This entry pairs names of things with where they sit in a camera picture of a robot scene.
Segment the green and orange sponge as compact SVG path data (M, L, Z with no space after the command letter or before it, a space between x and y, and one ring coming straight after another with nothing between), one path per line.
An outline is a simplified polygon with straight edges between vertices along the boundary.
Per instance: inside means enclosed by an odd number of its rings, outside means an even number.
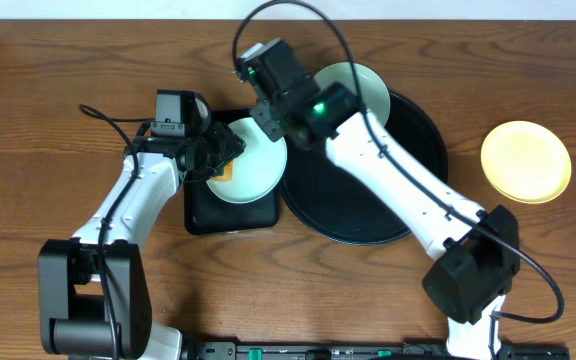
M216 182L229 182L233 178L233 162L228 163L222 170L220 175L217 175L212 178L213 181Z

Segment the light blue plate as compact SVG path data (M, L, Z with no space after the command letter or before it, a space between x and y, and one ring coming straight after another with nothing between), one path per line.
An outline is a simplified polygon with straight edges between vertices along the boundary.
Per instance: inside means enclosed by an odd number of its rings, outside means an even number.
M281 180L287 164L284 138L271 141L252 117L229 124L246 144L244 152L233 162L229 182L207 181L208 188L221 200L233 204L256 201L271 192Z
M356 63L354 68L357 72L366 108L375 115L382 126L385 126L391 109L389 90L385 82L367 66ZM329 65L317 72L314 79L321 88L338 82L348 88L354 95L357 94L351 66L348 62Z

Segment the light blue plate top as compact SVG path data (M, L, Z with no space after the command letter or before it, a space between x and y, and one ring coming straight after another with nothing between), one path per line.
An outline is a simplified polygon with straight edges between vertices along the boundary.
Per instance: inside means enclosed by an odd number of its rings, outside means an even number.
M385 82L367 66L356 63L354 68L357 72L366 108L375 115L382 126L385 126L391 109L389 90ZM317 72L314 79L321 88L338 82L348 88L354 95L357 94L351 66L348 62L329 65Z

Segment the yellow plate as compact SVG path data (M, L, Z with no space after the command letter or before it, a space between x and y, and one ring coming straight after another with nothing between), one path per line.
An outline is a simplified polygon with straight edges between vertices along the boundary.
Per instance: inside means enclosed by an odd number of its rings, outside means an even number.
M572 162L564 143L537 123L510 121L484 138L483 173L499 193L526 204L554 200L567 188Z

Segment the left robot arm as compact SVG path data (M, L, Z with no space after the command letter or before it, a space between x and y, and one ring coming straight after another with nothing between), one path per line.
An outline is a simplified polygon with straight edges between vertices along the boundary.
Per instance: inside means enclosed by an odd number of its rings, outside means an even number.
M38 256L40 338L71 359L179 359L180 330L153 321L141 250L186 181L222 174L244 141L198 93L158 91L154 118L125 137L121 174L95 214Z

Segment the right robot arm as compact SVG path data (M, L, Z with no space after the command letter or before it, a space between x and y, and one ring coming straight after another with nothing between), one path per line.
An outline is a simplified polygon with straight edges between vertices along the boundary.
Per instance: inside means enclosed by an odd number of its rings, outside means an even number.
M282 39L256 44L233 62L257 94L252 116L270 139L323 145L327 159L371 191L433 259L422 285L448 318L448 352L495 358L497 319L519 269L514 216L503 207L486 212L446 185L384 129L359 85L320 87Z

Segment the rectangular black tray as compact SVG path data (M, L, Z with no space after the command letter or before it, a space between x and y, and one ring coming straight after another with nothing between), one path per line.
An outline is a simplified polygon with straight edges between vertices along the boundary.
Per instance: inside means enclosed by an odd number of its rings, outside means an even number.
M212 114L218 122L230 123L251 117L247 109L219 110ZM246 203L228 203L208 188L207 181L186 183L184 225L193 235L267 228L279 219L279 200L275 188L262 198Z

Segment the round black tray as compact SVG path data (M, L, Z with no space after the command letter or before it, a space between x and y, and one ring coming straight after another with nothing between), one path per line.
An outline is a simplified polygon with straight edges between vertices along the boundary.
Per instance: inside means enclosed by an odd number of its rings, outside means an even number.
M432 119L412 100L392 91L387 132L442 181L448 156ZM290 140L281 195L291 212L313 231L352 245L377 245L410 233L367 188L335 167L321 151L302 151Z

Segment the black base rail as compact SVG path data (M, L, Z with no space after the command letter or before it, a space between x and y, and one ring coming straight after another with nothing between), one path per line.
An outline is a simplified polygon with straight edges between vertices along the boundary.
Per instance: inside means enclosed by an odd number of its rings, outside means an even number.
M452 360L444 345L403 343L378 345L190 342L180 360Z

